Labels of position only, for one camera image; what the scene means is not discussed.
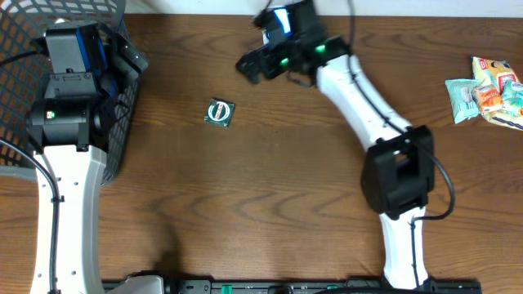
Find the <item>orange packet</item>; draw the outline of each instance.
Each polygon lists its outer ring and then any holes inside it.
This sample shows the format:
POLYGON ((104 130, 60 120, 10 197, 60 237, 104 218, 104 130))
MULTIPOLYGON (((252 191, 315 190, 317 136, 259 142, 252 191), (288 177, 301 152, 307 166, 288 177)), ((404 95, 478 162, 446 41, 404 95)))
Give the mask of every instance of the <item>orange packet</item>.
POLYGON ((498 111, 503 107, 503 99, 495 85, 476 87, 472 90, 472 97, 482 114, 498 111))

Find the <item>basket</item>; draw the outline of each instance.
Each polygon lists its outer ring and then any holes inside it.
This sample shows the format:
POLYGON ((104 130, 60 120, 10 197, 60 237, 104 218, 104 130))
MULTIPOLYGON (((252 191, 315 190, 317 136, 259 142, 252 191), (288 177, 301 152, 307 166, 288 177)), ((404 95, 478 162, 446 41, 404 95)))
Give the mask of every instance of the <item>basket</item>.
MULTIPOLYGON (((43 36, 56 20, 96 20, 128 38, 123 23, 125 0, 0 0, 0 60, 32 51, 30 41, 43 36)), ((0 137, 23 150, 33 152, 25 130, 25 114, 36 99, 43 99, 51 73, 45 56, 30 56, 0 68, 0 137)), ((129 115, 113 126, 109 135, 109 152, 103 183, 114 180, 122 161, 127 134, 138 93, 134 82, 118 97, 131 107, 129 115)), ((116 116, 125 114, 117 107, 116 116)), ((14 150, 0 145, 0 175, 36 180, 34 167, 14 150)))

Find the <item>white arm segment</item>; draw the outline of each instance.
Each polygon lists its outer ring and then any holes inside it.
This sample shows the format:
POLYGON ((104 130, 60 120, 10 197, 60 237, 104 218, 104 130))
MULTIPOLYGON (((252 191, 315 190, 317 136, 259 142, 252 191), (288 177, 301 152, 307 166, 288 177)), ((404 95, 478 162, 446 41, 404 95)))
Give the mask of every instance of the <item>white arm segment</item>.
MULTIPOLYGON (((348 55, 340 56, 329 61, 326 66, 320 67, 317 72, 317 85, 320 91, 342 112, 366 151, 375 145, 378 139, 390 140, 399 136, 400 133, 385 124, 383 119, 358 91, 349 74, 348 59, 348 55)), ((397 127, 403 130, 406 127, 410 127, 410 123, 385 102, 376 88, 367 79, 356 56, 351 56, 351 67, 352 73, 356 75, 355 78, 362 90, 380 112, 390 118, 391 123, 394 123, 397 127)), ((413 216, 423 215, 425 215, 425 208, 414 208, 405 212, 400 216, 399 220, 391 220, 384 213, 380 215, 387 254, 384 273, 388 282, 394 288, 416 288, 412 266, 409 222, 413 216)), ((418 280, 420 283, 423 283, 427 279, 428 274, 423 264, 421 221, 416 222, 414 236, 416 241, 418 280)))
MULTIPOLYGON (((76 146, 52 146, 35 158, 56 178, 60 196, 57 287, 62 294, 102 294, 98 269, 98 202, 107 155, 89 146, 77 152, 76 146)), ((31 294, 49 292, 52 193, 42 173, 39 187, 38 247, 31 294)))

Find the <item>brown tabletop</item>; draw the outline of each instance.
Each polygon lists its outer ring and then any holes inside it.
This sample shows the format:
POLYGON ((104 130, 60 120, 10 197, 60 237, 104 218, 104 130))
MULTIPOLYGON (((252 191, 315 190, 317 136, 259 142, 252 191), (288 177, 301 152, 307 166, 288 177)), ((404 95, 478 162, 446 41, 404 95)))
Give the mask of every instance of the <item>brown tabletop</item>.
MULTIPOLYGON (((285 77, 257 86, 235 62, 261 45, 247 16, 126 16, 150 58, 127 152, 101 191, 104 279, 168 270, 216 279, 377 276, 378 215, 360 190, 364 151, 315 88, 285 77), (230 129, 203 123, 209 100, 236 103, 230 129)), ((325 17, 332 35, 348 19, 325 17)), ((454 214, 424 224, 427 270, 478 278, 485 293, 523 292, 523 133, 483 118, 454 125, 445 80, 471 78, 470 56, 523 74, 520 20, 358 18, 369 79, 413 125, 427 124, 457 190, 454 214)), ((0 292, 29 292, 36 185, 0 179, 0 292)), ((428 213, 446 209, 439 175, 428 213)))

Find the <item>teal packet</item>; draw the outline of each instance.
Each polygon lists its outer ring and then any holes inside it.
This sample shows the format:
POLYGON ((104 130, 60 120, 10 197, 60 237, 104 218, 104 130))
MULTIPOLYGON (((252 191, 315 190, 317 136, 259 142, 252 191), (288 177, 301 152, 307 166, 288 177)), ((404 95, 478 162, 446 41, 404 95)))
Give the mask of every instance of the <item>teal packet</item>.
POLYGON ((501 95, 503 99, 502 111, 513 117, 522 115, 523 108, 523 84, 510 82, 505 86, 505 91, 501 95))
POLYGON ((445 81, 447 90, 449 90, 454 123, 460 123, 465 119, 471 119, 480 114, 476 102, 472 99, 472 89, 480 83, 481 81, 479 80, 471 79, 445 81))

